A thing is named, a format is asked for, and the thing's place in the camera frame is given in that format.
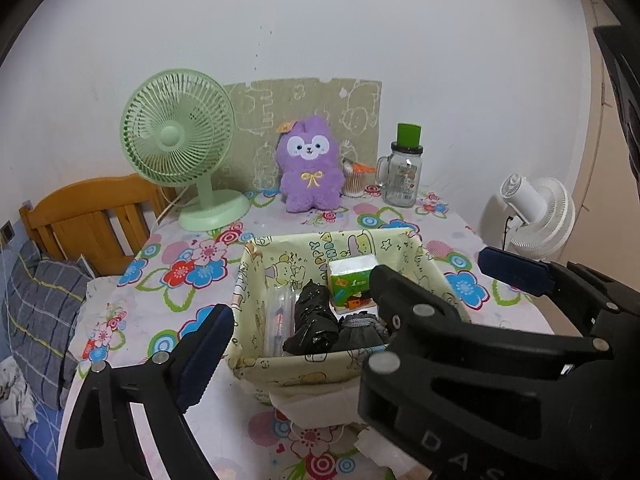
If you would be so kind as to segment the yellow cartoon fabric basket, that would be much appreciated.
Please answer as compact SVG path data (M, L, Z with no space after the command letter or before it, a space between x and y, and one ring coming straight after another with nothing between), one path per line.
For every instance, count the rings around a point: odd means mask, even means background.
M470 317L419 234L408 228L303 233L257 237L245 245L232 299L235 328L227 363L243 389L269 404L270 396L334 391L360 375L363 361L381 346L340 352L270 356L265 350L270 295L308 282L324 284L334 260L375 255L413 283L451 304L464 322Z

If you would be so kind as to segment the toothpick jar orange lid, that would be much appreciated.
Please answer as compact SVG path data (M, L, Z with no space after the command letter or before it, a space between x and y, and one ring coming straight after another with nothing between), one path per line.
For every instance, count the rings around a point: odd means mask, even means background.
M347 197L359 197L364 193L370 174L375 174L375 168L362 162L355 162L349 158L342 158L342 169L345 182L342 193Z

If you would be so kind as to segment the purple plush toy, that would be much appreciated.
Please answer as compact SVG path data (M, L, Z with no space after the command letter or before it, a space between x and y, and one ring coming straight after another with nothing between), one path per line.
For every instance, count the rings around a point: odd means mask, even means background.
M338 143L323 117L314 115L280 133L276 161L281 170L280 192L286 211L341 206L345 176L338 160Z

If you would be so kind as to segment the floral tablecloth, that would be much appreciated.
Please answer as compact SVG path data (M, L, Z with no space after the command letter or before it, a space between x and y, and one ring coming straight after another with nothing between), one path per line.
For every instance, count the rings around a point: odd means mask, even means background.
M549 324L529 296L480 272L483 241L437 194L423 191L411 208L383 202L369 185L332 211L289 214L277 192L250 192L239 221L204 233L177 222L161 226L111 284L108 297L88 307L75 347L77 374L93 364L139 364L171 351L216 304L232 309L245 245L257 237L408 228L462 302L470 320L545 333ZM227 363L228 350L199 404L186 412L198 445L223 479L387 479L357 448L357 424L302 429L271 403L247 393Z

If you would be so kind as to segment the black plastic bag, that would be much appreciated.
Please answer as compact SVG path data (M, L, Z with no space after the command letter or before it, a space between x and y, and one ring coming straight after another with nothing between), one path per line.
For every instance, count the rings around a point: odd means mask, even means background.
M294 306L294 333L283 343L283 351L293 356L329 353L337 343L340 323L330 308L326 285L310 280Z

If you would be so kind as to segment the green desk fan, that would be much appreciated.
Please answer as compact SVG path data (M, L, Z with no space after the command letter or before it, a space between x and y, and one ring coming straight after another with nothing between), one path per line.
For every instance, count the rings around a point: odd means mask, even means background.
M212 185L231 148L234 126L226 90L186 68L147 79L122 112L120 144L131 167L162 188L196 188L198 195L178 215L186 231L228 226L250 209L243 193Z

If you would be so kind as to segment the white towel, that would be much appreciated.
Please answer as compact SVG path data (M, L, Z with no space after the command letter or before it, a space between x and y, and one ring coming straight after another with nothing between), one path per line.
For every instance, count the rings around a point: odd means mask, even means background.
M306 396L270 394L271 404L302 429L362 424L358 414L358 388Z

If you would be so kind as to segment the white crumpled cloth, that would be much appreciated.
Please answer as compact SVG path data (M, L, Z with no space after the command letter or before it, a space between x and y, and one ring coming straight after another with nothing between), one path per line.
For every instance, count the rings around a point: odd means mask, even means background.
M12 438L25 439L29 428L38 422L35 399L12 356L1 362L0 390L0 412L4 428Z

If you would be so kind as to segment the glass mug jar green lid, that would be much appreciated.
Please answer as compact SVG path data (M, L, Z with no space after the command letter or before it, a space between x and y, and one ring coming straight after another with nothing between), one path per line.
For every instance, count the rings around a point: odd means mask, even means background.
M423 155L421 131L418 125L401 122L396 139L390 144L390 154L378 159L376 183L390 206L411 208L416 203Z

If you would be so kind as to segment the green tissue pack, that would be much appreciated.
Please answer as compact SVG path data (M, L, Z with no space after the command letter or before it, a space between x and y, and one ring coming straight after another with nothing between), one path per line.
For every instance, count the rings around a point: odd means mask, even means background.
M370 275L378 265L373 254L332 261L328 270L331 304L337 311L356 311L372 304Z

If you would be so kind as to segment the white clip fan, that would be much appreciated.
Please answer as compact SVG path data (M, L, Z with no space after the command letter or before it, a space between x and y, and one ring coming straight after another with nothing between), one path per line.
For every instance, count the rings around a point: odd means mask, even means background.
M502 182L499 194L513 212L506 222L504 248L542 260L565 245L574 228L576 209L560 180L528 180L520 174L511 174Z

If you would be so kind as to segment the grey plaid pillow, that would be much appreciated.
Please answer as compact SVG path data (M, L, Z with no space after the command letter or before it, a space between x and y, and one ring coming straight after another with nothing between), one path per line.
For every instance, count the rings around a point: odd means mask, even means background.
M36 399L51 410L66 403L78 359L70 353L90 276L29 240L9 274L3 323L13 359Z

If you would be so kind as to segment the wall socket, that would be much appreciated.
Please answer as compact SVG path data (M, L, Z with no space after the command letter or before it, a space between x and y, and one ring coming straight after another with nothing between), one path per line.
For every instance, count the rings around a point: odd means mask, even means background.
M0 240L2 245L9 244L9 242L14 239L14 236L15 232L11 222L7 221L0 226Z

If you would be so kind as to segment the dark grey drawstring pouch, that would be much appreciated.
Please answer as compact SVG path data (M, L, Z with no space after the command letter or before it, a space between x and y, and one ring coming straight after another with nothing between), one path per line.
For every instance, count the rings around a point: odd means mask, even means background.
M374 314L357 312L338 321L338 337L332 352L384 346L390 334L385 324Z

